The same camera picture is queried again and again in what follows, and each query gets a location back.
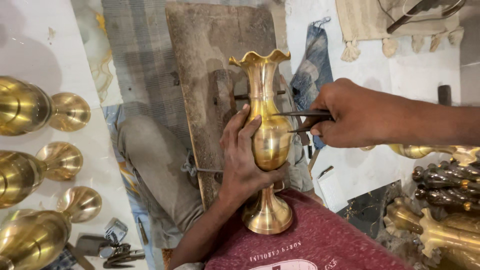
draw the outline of knee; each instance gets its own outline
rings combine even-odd
[[[125,119],[117,129],[120,136],[137,137],[154,129],[157,125],[158,123],[149,116],[136,115]]]

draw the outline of wooden plank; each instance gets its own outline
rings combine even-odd
[[[223,169],[223,152],[218,142],[236,113],[233,91],[246,93],[248,85],[244,72],[228,65],[228,59],[241,59],[251,50],[270,54],[276,48],[272,15],[268,10],[252,7],[177,2],[167,3],[165,12],[196,166]],[[277,71],[274,91],[278,89]],[[214,173],[198,173],[205,209],[220,187],[215,177],[221,179]]]

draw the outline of brass goblet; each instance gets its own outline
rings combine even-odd
[[[46,124],[76,131],[89,120],[90,107],[76,94],[59,93],[50,98],[36,85],[0,76],[0,135],[22,135]]]
[[[229,64],[243,69],[250,83],[250,115],[245,124],[256,115],[262,116],[262,124],[252,137],[252,152],[255,163],[264,171],[271,171],[282,166],[287,160],[292,141],[292,125],[279,113],[274,103],[272,90],[273,75],[278,64],[290,59],[280,50],[263,57],[250,51],[241,61],[230,57]],[[242,220],[245,226],[256,233],[275,234],[288,229],[293,222],[292,210],[286,202],[274,195],[273,185],[264,188],[257,200],[245,206]]]
[[[43,178],[67,181],[82,168],[83,156],[75,146],[52,142],[36,157],[0,150],[0,209],[13,206],[34,192]]]
[[[102,209],[97,191],[76,186],[58,200],[57,211],[37,211],[9,220],[0,230],[0,269],[39,270],[62,252],[72,223],[86,222]]]

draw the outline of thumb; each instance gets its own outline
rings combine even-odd
[[[318,122],[315,124],[311,130],[310,133],[314,136],[327,136],[328,135],[328,130],[335,125],[334,121],[322,121]]]

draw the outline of brass vase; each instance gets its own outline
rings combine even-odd
[[[252,137],[255,163],[264,171],[282,166],[287,160],[292,141],[292,125],[279,113],[274,104],[273,76],[278,64],[290,59],[280,50],[263,57],[250,51],[241,61],[230,57],[229,64],[236,65],[247,74],[250,85],[250,115],[246,124],[256,115],[262,116],[262,124]],[[250,230],[261,234],[275,234],[286,230],[293,222],[292,210],[286,202],[274,195],[273,185],[259,192],[257,200],[243,209],[242,220]]]
[[[452,158],[458,161],[459,166],[468,166],[469,164],[478,160],[477,153],[480,147],[473,146],[441,146],[441,145],[403,145],[403,144],[389,144],[388,145],[395,153],[409,159],[420,159],[426,155],[437,152],[452,155]],[[361,147],[363,151],[369,151],[375,146]]]
[[[97,216],[102,198],[93,189],[76,186],[58,200],[57,211],[37,211],[18,215],[0,230],[0,269],[39,270],[62,252],[72,231],[72,223]]]
[[[36,85],[0,76],[0,135],[22,135],[47,124],[76,131],[89,120],[90,107],[76,94],[59,93],[50,98]]]
[[[82,168],[80,150],[65,142],[52,142],[36,157],[0,150],[0,209],[13,206],[34,192],[43,178],[67,181]]]
[[[422,210],[424,216],[414,213],[411,199],[395,198],[386,208],[384,217],[386,230],[401,237],[397,230],[408,230],[420,235],[425,245],[422,252],[430,257],[432,250],[440,248],[442,254],[452,262],[468,270],[480,270],[480,217],[465,213],[455,213],[434,220],[428,208]]]

